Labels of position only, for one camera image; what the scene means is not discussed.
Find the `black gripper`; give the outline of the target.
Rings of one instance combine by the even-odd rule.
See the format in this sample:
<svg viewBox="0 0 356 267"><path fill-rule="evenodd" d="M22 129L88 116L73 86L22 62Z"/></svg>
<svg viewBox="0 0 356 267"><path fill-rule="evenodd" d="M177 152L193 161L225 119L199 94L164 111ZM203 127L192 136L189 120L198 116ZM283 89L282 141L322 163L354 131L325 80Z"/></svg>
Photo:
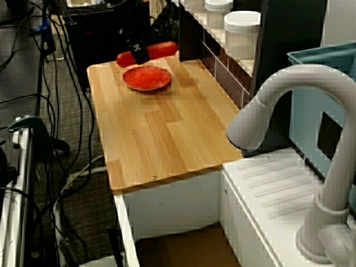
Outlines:
<svg viewBox="0 0 356 267"><path fill-rule="evenodd" d="M144 36L141 32L130 32L122 28L118 33L125 40L136 64L141 65L150 60L147 47L144 43Z"/></svg>

